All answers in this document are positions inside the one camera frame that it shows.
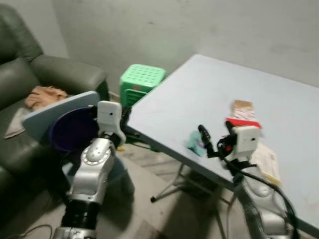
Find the beige cloth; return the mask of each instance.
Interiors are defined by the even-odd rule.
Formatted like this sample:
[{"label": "beige cloth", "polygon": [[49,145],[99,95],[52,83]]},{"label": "beige cloth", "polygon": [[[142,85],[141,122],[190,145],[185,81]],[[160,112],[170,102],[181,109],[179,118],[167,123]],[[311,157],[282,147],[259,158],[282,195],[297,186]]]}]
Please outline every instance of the beige cloth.
[{"label": "beige cloth", "polygon": [[17,110],[4,134],[5,139],[12,138],[22,132],[25,132],[25,128],[22,126],[22,120],[30,112],[31,110],[27,108],[20,108]]},{"label": "beige cloth", "polygon": [[65,91],[57,89],[53,86],[43,87],[36,86],[30,95],[25,99],[25,104],[36,111],[49,104],[61,101],[67,98]]}]

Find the black cable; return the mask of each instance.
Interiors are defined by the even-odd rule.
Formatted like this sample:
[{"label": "black cable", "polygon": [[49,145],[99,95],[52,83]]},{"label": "black cable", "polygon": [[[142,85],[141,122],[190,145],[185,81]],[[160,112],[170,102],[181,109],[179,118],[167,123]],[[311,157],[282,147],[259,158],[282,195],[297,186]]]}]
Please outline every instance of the black cable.
[{"label": "black cable", "polygon": [[67,157],[73,153],[73,151],[67,152],[65,155],[63,155],[63,157],[60,160],[60,167],[63,166],[64,160],[67,159]]},{"label": "black cable", "polygon": [[299,235],[299,232],[298,232],[298,219],[296,217],[296,214],[295,214],[295,210],[291,204],[291,202],[289,201],[289,199],[285,196],[285,194],[283,193],[283,191],[278,187],[276,186],[275,184],[272,184],[272,183],[269,183],[267,181],[265,181],[264,179],[260,178],[260,177],[257,177],[255,175],[252,175],[250,173],[247,173],[247,172],[243,172],[240,168],[238,168],[237,166],[235,166],[233,163],[231,163],[230,161],[228,161],[224,155],[223,155],[223,152],[221,150],[221,147],[220,147],[220,144],[223,143],[223,138],[221,140],[219,140],[219,142],[217,143],[217,149],[218,149],[218,156],[221,160],[223,160],[227,166],[229,168],[231,168],[232,170],[244,175],[244,176],[247,176],[249,178],[252,178],[252,179],[255,179],[265,185],[267,185],[268,187],[272,188],[273,190],[275,190],[275,192],[277,192],[283,199],[284,199],[284,202],[285,202],[285,206],[287,208],[287,214],[289,216],[289,219],[291,221],[291,225],[293,226],[294,230],[293,230],[293,234],[292,234],[292,239],[299,239],[300,238],[300,235]]},{"label": "black cable", "polygon": [[136,146],[136,147],[151,149],[150,147],[138,145],[138,144],[136,144],[136,143],[131,143],[131,144],[134,145],[134,146]]}]

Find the concrete floor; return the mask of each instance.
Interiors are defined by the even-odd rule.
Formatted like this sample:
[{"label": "concrete floor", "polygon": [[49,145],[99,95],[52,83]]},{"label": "concrete floor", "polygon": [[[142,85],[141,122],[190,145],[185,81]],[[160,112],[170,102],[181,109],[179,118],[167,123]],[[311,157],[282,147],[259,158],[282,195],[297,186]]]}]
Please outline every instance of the concrete floor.
[{"label": "concrete floor", "polygon": [[[221,225],[225,227],[227,205],[218,198],[230,199],[231,192],[216,190],[214,196],[203,200],[194,197],[193,192],[190,196],[179,191],[152,204],[150,197],[174,176],[179,162],[163,153],[134,145],[125,145],[125,151],[118,152],[118,156],[127,166],[136,187],[134,200],[106,195],[98,220],[98,239],[224,239],[220,228]],[[64,209],[63,204],[52,205],[49,194],[43,192],[8,223],[6,231],[21,233],[40,224],[56,228]],[[250,238],[238,202],[231,211],[231,222],[232,238]],[[27,238],[46,239],[48,235],[48,229],[42,228]]]}]

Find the sofa cushion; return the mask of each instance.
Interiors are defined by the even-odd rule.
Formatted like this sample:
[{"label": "sofa cushion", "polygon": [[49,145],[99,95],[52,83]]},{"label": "sofa cushion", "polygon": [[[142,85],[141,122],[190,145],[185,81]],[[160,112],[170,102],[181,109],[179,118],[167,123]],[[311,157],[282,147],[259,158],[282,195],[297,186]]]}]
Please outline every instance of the sofa cushion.
[{"label": "sofa cushion", "polygon": [[3,226],[14,217],[35,194],[0,166],[0,235]]},{"label": "sofa cushion", "polygon": [[0,64],[11,61],[16,57],[17,45],[7,29],[5,23],[0,19]]},{"label": "sofa cushion", "polygon": [[50,165],[54,160],[59,160],[59,155],[49,145],[40,145],[26,132],[9,139],[3,138],[12,117],[20,107],[24,107],[24,100],[0,111],[0,166],[20,183],[37,191],[45,183],[36,178],[53,170]]},{"label": "sofa cushion", "polygon": [[31,62],[42,54],[41,47],[13,7],[0,3],[0,19],[15,39],[18,56]]},{"label": "sofa cushion", "polygon": [[0,110],[27,97],[39,84],[29,64],[22,58],[0,65]]}]

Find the paper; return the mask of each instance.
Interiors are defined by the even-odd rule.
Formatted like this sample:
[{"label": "paper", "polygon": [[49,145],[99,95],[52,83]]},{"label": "paper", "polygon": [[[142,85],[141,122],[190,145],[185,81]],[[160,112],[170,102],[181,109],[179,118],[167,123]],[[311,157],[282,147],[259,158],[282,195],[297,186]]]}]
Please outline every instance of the paper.
[{"label": "paper", "polygon": [[239,120],[256,121],[253,103],[235,100],[232,104],[231,117]]},{"label": "paper", "polygon": [[251,157],[252,164],[257,164],[263,175],[272,183],[280,184],[278,158],[276,153],[261,142]]}]

